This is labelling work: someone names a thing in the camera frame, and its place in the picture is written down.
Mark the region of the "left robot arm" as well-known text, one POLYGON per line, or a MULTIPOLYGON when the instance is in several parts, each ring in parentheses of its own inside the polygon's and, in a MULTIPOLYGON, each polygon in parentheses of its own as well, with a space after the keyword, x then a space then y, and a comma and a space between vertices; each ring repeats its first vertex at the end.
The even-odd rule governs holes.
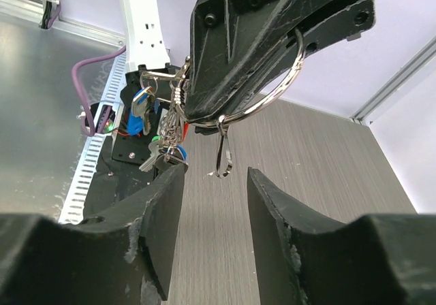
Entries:
POLYGON ((170 72, 157 0, 120 0, 128 92, 147 80, 172 89, 161 128, 205 135, 262 111, 290 88, 304 59, 369 30, 374 0, 197 0, 190 53, 170 72))

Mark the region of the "keyring with tagged keys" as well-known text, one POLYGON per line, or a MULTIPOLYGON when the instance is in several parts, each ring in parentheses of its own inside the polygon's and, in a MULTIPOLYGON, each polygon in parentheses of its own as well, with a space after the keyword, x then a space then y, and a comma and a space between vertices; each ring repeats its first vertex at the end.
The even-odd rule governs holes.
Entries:
MULTIPOLYGON (((222 114, 214 121, 204 121, 203 123, 194 124, 194 127, 206 130, 216 129, 221 136, 217 151, 216 168, 213 172, 213 174, 218 178, 225 178, 232 170, 232 153, 228 140, 229 126, 257 114, 272 104, 276 99, 284 94, 301 71, 305 59, 303 36, 298 29, 294 30, 294 35, 298 46, 294 63, 287 76, 284 77, 280 84, 269 92, 267 96, 252 106, 235 114, 222 114)), ((187 155, 182 150, 181 143, 184 140, 185 125, 188 123, 183 109, 183 95, 184 88, 188 82, 187 72, 189 66, 189 60, 186 60, 185 64, 176 75, 169 76, 168 78, 168 81, 172 82, 176 80, 178 84, 171 87, 172 95, 171 100, 168 102, 170 108, 157 129, 158 136, 153 138, 149 144, 149 150, 151 152, 150 156, 139 166, 139 170, 142 172, 148 172, 151 169, 156 168, 159 164, 167 166, 179 163, 186 164, 187 155)))

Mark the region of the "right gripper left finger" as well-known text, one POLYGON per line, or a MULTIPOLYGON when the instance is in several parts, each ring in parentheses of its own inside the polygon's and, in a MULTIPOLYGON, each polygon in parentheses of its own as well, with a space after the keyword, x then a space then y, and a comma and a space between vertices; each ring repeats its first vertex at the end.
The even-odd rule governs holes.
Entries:
POLYGON ((185 168, 77 225, 1 215, 2 304, 160 304, 168 299, 185 168))

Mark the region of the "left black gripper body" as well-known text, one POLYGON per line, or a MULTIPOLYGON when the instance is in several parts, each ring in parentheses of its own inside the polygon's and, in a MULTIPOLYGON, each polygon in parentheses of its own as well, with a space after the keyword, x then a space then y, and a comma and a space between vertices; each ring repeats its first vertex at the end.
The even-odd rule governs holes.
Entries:
POLYGON ((198 0, 195 43, 275 43, 292 29, 308 31, 359 0, 198 0))

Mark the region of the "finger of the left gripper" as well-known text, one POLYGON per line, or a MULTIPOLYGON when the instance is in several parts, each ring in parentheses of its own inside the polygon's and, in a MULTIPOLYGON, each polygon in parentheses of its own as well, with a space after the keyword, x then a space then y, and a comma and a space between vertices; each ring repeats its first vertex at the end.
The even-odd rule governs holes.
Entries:
MULTIPOLYGON (((193 122, 214 121, 241 111, 270 82, 289 70, 303 36, 307 55, 370 29, 374 0, 359 0, 327 16, 308 31, 296 27, 275 43, 195 43, 193 41, 193 122)), ((211 135, 216 129, 196 127, 211 135)))
POLYGON ((187 118, 209 121, 241 110, 290 69, 299 50, 313 54, 374 22, 374 0, 197 0, 187 118))

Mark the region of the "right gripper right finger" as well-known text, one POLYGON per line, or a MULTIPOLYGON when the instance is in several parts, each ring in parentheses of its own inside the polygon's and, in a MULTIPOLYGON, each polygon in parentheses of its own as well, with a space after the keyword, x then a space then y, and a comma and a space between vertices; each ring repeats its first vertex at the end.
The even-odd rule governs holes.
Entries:
POLYGON ((247 172, 262 304, 434 304, 435 217, 331 219, 247 172))

